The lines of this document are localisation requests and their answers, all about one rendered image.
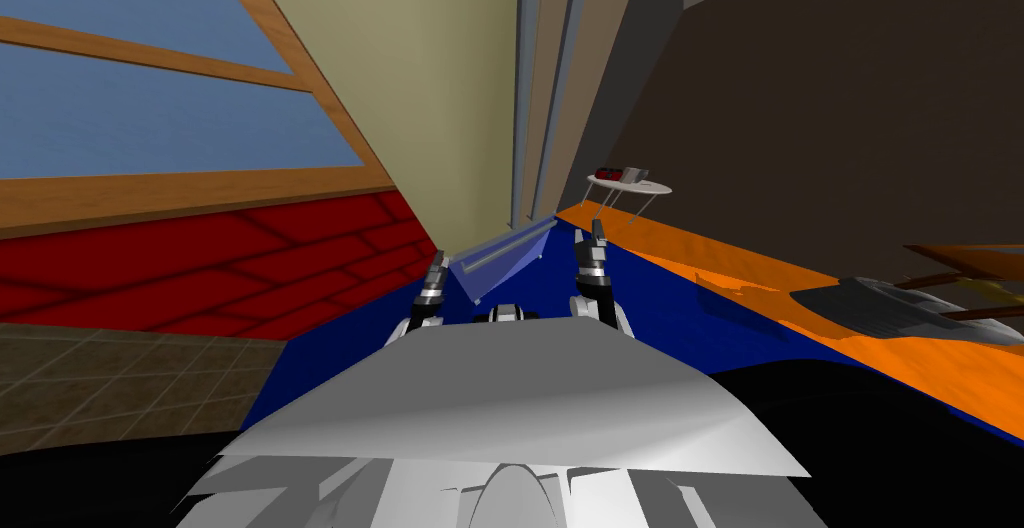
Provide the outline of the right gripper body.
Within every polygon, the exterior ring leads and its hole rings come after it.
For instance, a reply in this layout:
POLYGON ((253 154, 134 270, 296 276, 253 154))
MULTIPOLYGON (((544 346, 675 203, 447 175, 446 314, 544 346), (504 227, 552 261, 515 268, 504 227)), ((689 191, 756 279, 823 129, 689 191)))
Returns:
POLYGON ((579 274, 604 274, 607 241, 586 238, 574 243, 579 274))

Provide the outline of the white round table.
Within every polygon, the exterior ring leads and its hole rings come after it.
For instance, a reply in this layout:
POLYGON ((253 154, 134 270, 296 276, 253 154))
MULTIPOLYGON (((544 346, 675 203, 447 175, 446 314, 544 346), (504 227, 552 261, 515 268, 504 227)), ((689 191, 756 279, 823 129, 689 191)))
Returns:
POLYGON ((640 194, 647 200, 637 210, 629 223, 633 223, 658 196, 671 194, 673 190, 666 185, 645 180, 648 170, 627 167, 625 169, 599 168, 593 175, 587 176, 588 186, 580 205, 589 197, 595 186, 608 190, 605 200, 595 213, 598 217, 605 207, 613 207, 617 199, 625 192, 640 194))

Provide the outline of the pale blue drawer front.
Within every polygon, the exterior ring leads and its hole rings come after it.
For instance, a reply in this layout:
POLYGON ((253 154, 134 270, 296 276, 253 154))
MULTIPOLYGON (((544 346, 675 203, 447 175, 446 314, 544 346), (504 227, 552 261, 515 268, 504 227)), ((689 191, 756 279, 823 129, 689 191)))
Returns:
POLYGON ((463 273, 462 265, 458 262, 458 260, 464 256, 476 256, 484 248, 495 246, 495 243, 499 241, 511 231, 528 229, 548 220, 548 218, 554 218, 557 224, 555 216, 553 214, 549 214, 540 218, 537 222, 527 223, 523 227, 510 230, 501 236, 493 238, 488 243, 480 244, 476 247, 456 254, 450 260, 449 272, 455 276, 459 285, 462 287, 463 291, 471 301, 479 301, 486 293, 490 292, 494 288, 510 279, 513 275, 522 270, 531 262, 531 260, 539 259, 542 256, 549 231, 555 226, 543 235, 515 248, 514 250, 493 260, 489 264, 476 269, 470 274, 463 273))

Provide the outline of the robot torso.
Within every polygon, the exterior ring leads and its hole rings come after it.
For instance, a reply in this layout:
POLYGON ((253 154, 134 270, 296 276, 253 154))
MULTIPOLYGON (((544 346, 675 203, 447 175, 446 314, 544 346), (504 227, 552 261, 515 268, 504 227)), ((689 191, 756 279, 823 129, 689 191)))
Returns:
POLYGON ((584 316, 396 332, 262 419, 175 528, 827 528, 716 381, 584 316))

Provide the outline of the grey sink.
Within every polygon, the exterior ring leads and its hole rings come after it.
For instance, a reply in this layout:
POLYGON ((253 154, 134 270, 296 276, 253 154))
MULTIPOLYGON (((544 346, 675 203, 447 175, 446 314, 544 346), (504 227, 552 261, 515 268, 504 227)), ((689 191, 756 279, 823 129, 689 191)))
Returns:
POLYGON ((919 290, 905 290, 870 278, 843 278, 831 287, 790 293, 798 304, 846 329, 877 339, 926 338, 1024 345, 1024 334, 996 319, 953 320, 947 313, 965 309, 919 290))

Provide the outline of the wooden framed window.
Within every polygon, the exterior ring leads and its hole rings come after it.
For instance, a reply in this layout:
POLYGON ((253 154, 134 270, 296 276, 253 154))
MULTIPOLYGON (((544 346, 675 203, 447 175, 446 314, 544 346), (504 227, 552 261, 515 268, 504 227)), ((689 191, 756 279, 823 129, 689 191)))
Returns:
POLYGON ((278 0, 0 0, 0 239, 393 187, 278 0))

